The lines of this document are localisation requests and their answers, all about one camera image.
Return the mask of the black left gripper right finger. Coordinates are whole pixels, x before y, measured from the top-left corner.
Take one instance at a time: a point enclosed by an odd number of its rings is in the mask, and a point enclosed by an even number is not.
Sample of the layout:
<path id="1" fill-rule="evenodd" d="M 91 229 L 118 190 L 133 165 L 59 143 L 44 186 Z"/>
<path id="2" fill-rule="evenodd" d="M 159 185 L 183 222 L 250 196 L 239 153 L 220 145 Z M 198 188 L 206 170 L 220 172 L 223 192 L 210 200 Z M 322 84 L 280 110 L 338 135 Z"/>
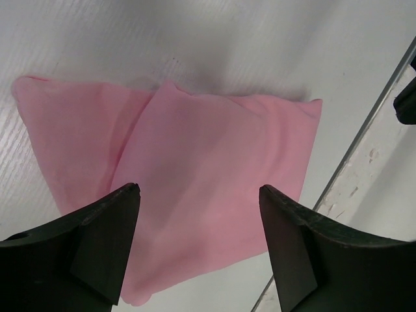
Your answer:
<path id="1" fill-rule="evenodd" d="M 414 311 L 415 243 L 353 229 L 265 185 L 259 208 L 282 311 Z"/>

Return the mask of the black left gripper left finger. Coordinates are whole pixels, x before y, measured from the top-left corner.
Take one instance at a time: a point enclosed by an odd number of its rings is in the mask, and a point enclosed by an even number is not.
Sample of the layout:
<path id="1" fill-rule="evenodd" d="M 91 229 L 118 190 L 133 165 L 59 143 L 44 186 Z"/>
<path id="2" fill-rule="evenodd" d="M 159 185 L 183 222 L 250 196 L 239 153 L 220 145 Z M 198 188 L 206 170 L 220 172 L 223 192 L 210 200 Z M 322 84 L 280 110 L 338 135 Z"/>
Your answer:
<path id="1" fill-rule="evenodd" d="M 1 241 L 2 311 L 111 311 L 118 305 L 140 206 L 128 183 Z"/>

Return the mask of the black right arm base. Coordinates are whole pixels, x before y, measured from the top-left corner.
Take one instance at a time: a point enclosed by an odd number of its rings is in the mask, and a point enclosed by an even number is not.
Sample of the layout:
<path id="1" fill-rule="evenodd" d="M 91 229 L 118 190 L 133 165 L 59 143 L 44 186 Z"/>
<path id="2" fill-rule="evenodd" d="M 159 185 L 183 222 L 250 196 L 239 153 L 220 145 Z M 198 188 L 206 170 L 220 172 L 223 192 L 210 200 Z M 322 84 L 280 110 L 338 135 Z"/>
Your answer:
<path id="1" fill-rule="evenodd" d="M 412 45 L 405 54 L 405 63 L 401 78 L 407 69 L 413 69 L 415 63 L 415 45 Z M 404 87 L 393 102 L 397 120 L 404 125 L 415 125 L 415 77 Z"/>

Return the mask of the pink t shirt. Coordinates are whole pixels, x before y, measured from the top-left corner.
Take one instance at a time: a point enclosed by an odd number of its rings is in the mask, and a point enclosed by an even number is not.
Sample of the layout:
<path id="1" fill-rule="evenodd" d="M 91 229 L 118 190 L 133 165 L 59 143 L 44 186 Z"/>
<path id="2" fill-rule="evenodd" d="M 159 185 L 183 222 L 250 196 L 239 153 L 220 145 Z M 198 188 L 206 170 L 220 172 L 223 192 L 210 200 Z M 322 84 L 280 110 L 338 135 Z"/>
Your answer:
<path id="1" fill-rule="evenodd" d="M 300 197 L 322 101 L 189 94 L 20 77 L 12 85 L 40 171 L 66 215 L 141 189 L 122 299 L 265 253 L 259 189 Z"/>

